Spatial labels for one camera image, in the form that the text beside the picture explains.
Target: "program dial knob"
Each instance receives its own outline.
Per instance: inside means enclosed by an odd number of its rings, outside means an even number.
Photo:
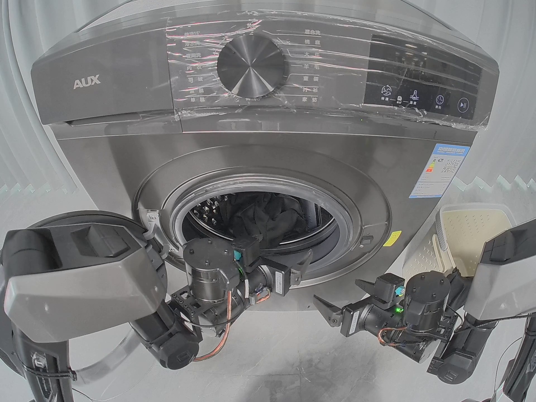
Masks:
[[[239,97],[258,98],[283,84],[285,57],[267,37],[245,34],[223,47],[217,69],[227,90]]]

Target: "gray floor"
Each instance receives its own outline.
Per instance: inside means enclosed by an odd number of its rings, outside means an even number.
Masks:
[[[535,196],[534,189],[523,183],[498,183],[486,189],[459,185],[445,200],[456,202],[480,198],[510,202],[519,218],[526,220],[534,212],[531,207],[536,203]],[[53,191],[39,196],[11,196],[4,198],[2,205],[4,216],[7,216],[2,229],[25,226],[50,213],[91,207],[82,192],[68,195]],[[393,272],[400,271],[403,260],[402,256],[393,264]],[[173,270],[169,273],[169,289],[181,287],[184,275]],[[462,385],[450,386],[427,374],[427,363],[418,365],[391,348],[381,347],[372,335],[342,337],[317,311],[251,309],[233,325],[227,345],[214,359],[171,372],[153,365],[151,356],[143,352],[135,363],[128,365],[127,371],[109,384],[108,391],[100,390],[101,394],[104,391],[105,398],[109,397],[107,394],[121,393],[112,399],[116,402],[382,402],[393,399],[458,402],[470,397],[481,400],[491,396],[499,357],[521,336],[523,326],[522,320],[501,323],[492,333],[473,377]],[[73,341],[73,367],[98,360],[127,331],[128,325]],[[208,338],[200,352],[208,352],[216,344],[216,339]],[[514,344],[502,359],[500,373],[514,356],[516,347]],[[2,400],[27,402],[31,399],[24,380],[4,365],[0,365],[0,388],[3,389]],[[77,400],[85,398],[77,395]]]

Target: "laundry basket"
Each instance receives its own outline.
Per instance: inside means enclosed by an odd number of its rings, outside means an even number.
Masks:
[[[502,204],[445,205],[419,247],[404,263],[403,277],[408,280],[426,271],[448,275],[454,268],[464,277],[473,276],[484,243],[515,224],[511,211]]]

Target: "front-loading washing machine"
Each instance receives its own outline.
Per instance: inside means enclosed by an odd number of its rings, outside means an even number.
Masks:
[[[100,210],[152,225],[178,268],[188,240],[237,231],[289,266],[311,249],[286,297],[309,304],[311,286],[347,300],[397,258],[498,76],[404,0],[131,0],[32,68],[41,121]]]

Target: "aux logo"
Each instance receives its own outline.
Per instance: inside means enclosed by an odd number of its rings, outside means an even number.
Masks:
[[[84,86],[90,86],[95,84],[100,84],[98,75],[90,76],[82,80],[76,79],[75,86],[73,87],[73,89],[75,90],[76,88],[83,88]]]

